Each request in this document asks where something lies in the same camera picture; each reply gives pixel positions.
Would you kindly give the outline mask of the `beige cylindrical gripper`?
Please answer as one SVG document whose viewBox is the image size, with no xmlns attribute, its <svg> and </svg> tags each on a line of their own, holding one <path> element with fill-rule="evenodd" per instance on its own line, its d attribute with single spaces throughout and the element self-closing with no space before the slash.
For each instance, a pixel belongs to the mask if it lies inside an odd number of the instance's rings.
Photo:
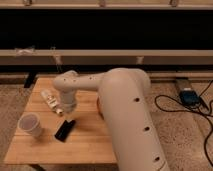
<svg viewBox="0 0 213 171">
<path fill-rule="evenodd" d="M 60 92 L 60 103 L 65 113 L 72 112 L 77 105 L 76 92 Z M 74 113 L 68 115 L 68 121 L 72 121 L 74 118 Z"/>
</svg>

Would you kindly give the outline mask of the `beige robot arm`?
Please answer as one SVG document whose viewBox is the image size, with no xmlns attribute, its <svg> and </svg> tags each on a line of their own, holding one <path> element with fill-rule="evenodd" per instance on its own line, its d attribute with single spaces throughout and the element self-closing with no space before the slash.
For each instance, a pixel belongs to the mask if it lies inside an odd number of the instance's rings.
<svg viewBox="0 0 213 171">
<path fill-rule="evenodd" d="M 80 76 L 68 71 L 58 75 L 53 86 L 69 112 L 78 90 L 98 93 L 119 171 L 170 171 L 145 99 L 151 86 L 146 72 L 115 68 Z"/>
</svg>

